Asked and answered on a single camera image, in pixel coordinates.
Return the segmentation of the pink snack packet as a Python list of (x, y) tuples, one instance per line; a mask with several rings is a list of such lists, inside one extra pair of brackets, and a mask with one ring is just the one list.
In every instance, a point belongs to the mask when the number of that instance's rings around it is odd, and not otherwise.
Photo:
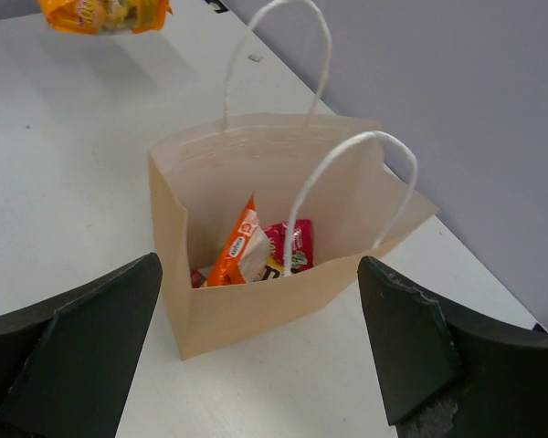
[(206, 276), (197, 269), (193, 269), (190, 271), (190, 280), (192, 288), (200, 288), (206, 286)]

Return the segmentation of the large yellow snack bag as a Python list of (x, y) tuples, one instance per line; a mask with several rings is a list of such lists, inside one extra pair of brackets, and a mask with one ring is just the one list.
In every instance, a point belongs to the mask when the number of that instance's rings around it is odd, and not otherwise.
[(161, 30), (173, 12), (167, 0), (40, 0), (51, 28), (80, 35), (140, 34)]

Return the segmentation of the magenta candy packet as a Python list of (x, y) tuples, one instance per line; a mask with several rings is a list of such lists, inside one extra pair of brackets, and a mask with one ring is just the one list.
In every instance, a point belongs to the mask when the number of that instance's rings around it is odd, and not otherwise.
[[(284, 241), (287, 223), (268, 225), (264, 233), (270, 241), (270, 256), (281, 266), (284, 262)], [(297, 219), (292, 232), (291, 273), (313, 268), (313, 229), (311, 220)]]

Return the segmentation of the orange snack packet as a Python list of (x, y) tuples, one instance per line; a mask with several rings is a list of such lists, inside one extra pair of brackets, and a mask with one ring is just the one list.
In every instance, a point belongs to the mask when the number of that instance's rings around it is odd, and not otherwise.
[(251, 194), (206, 285), (221, 287), (256, 282), (269, 256), (270, 241), (261, 227), (254, 194)]

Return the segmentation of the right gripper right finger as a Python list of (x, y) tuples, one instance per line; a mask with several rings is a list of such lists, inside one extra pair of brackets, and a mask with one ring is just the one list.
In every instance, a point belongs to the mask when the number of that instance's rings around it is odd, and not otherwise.
[(548, 437), (548, 333), (442, 297), (367, 256), (364, 320), (401, 437)]

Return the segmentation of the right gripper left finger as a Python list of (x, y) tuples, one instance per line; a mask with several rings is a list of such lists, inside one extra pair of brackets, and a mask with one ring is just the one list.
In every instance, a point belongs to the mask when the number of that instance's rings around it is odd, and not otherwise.
[(0, 437), (113, 437), (160, 292), (150, 253), (0, 316)]

